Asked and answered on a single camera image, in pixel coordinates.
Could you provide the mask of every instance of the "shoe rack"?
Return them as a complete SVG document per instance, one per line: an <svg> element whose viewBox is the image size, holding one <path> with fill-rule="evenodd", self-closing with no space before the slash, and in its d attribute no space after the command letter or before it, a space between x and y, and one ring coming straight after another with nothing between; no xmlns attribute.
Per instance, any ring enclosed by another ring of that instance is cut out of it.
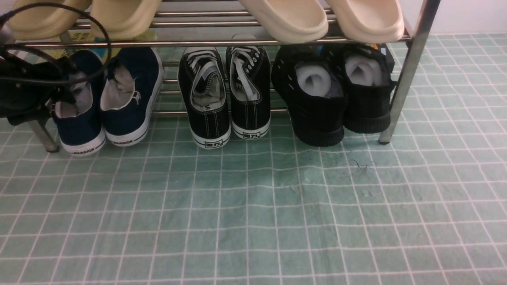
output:
<svg viewBox="0 0 507 285"><path fill-rule="evenodd" d="M164 2L210 2L210 0L164 0ZM407 56L403 64L398 85L395 89L391 101L391 125L382 132L379 137L379 143L386 145L391 142L392 134L396 128L396 124L400 117L405 99L407 98L412 80L414 78L419 60L421 59L424 46L426 44L429 31L433 24L433 20L437 13L440 0L423 0L419 20L417 26L411 29L407 21L405 21L405 35L400 40L405 42L408 47ZM196 5L196 10L191 12L176 12L176 11L159 11L151 25L151 28L157 29L172 29L172 28L222 28L222 29L249 29L251 27L260 28L259 23L254 20L246 10L235 11L199 11L199 6ZM330 9L325 10L328 15L328 22L330 24L329 33L326 37L306 44L343 44L353 43L352 40L343 36L337 24L337 20ZM78 22L71 30L86 30L90 28L89 22ZM72 42L69 33L60 36L61 42L27 42L26 46L35 47L39 49L65 49L67 52L72 52L75 49L89 49L89 48L105 48L106 43L97 42ZM156 40L145 42L133 41L113 41L113 48L128 48L128 47L225 47L225 46L279 46L280 43L273 39L255 39L255 40ZM178 66L178 62L164 62L164 66ZM164 84L175 84L177 79L165 79ZM161 91L162 96L180 96L179 91ZM285 108L272 109L272 112L286 112ZM156 116L169 116L169 115L184 115L185 110L158 110L154 111ZM32 130L39 138L48 152L57 152L58 144L51 137L45 128L46 122L32 121L29 122Z"/></svg>

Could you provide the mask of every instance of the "black cable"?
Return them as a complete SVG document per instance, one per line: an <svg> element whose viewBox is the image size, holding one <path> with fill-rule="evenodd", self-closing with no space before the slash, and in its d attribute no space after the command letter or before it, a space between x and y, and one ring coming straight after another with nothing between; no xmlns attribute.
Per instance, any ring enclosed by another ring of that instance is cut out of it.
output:
<svg viewBox="0 0 507 285"><path fill-rule="evenodd" d="M19 7L15 10L12 10L8 13L1 15L0 16L0 27L3 27L12 17L16 16L17 14L19 14L23 11L26 11L28 9L36 8L36 7L62 8L62 9L77 13L78 15L85 17L86 19L89 19L90 21L92 21L95 25L97 25L97 27L100 29L100 31L104 34L104 37L105 37L105 40L107 43L107 58L106 58L104 64L102 65L102 68L99 71L97 71L96 73L94 73L92 75L89 75L87 77L80 78L80 79L38 80L38 79L14 78L14 77L0 76L0 82L17 82L17 83L27 83L27 84L32 84L32 85L39 85L39 86L55 86L55 85L67 85L67 84L87 82L97 76L103 76L105 70L107 69L107 66L109 65L109 62L111 61L112 55L113 55L113 49L111 47L111 39L109 38L109 34L105 30L104 26L102 26L99 21L97 21L95 18L93 18L92 16L90 16L89 14L87 14L81 10L78 10L78 9L70 7L70 6L58 4L58 3L28 4L28 5ZM54 66L56 66L60 72L62 71L61 68L59 67L59 65L56 63L56 60L53 57L51 57L49 54L47 54L41 50L38 50L36 48L27 47L23 44L7 44L7 45L0 46L0 50L6 51L6 52L9 50L18 50L18 51L25 51L25 52L37 55L37 56L47 60L48 62L50 62Z"/></svg>

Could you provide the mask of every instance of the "slide sandal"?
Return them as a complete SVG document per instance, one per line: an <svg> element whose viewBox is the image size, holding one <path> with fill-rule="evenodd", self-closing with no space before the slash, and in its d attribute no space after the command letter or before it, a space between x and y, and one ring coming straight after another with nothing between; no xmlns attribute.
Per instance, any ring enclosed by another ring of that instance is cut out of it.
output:
<svg viewBox="0 0 507 285"><path fill-rule="evenodd" d="M328 18L318 0L239 2L278 41L305 43L317 40L328 32Z"/></svg>
<svg viewBox="0 0 507 285"><path fill-rule="evenodd" d="M92 0L17 0L13 9L44 2L60 3L81 11L92 4ZM68 10L39 7L19 13L9 21L9 26L17 40L44 40L66 32L78 18L78 14Z"/></svg>
<svg viewBox="0 0 507 285"><path fill-rule="evenodd" d="M388 43L405 31L398 0L326 0L335 12L343 33L363 43Z"/></svg>
<svg viewBox="0 0 507 285"><path fill-rule="evenodd" d="M150 28L162 0L94 0L91 16L107 30L112 39L132 39ZM92 24L94 35L102 32Z"/></svg>

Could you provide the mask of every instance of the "tiled floor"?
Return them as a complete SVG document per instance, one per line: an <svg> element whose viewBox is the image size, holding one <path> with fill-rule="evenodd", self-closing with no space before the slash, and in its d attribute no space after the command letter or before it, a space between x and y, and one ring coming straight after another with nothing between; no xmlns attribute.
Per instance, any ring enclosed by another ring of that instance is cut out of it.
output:
<svg viewBox="0 0 507 285"><path fill-rule="evenodd" d="M311 148L276 115L205 151L179 117L71 158L0 121L0 284L505 284L507 35L427 46L387 146Z"/></svg>

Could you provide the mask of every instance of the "black sneaker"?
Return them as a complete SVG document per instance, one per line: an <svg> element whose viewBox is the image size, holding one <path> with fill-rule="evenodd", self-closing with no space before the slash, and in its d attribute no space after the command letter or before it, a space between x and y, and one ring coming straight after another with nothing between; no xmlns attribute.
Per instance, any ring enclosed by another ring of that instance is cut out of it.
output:
<svg viewBox="0 0 507 285"><path fill-rule="evenodd" d="M232 128L243 139L265 136L271 121L271 64L262 47L230 47L226 70L231 90Z"/></svg>
<svg viewBox="0 0 507 285"><path fill-rule="evenodd" d="M271 81L288 107L296 136L314 147L343 139L347 96L328 64L309 46L282 46Z"/></svg>
<svg viewBox="0 0 507 285"><path fill-rule="evenodd" d="M344 125L356 133L378 133L389 127L390 98L396 82L387 57L366 45L348 44L336 50L324 45L321 54L343 78L349 94Z"/></svg>
<svg viewBox="0 0 507 285"><path fill-rule="evenodd" d="M204 149L220 148L231 137L223 74L216 48L187 48L179 62L178 84L192 136Z"/></svg>

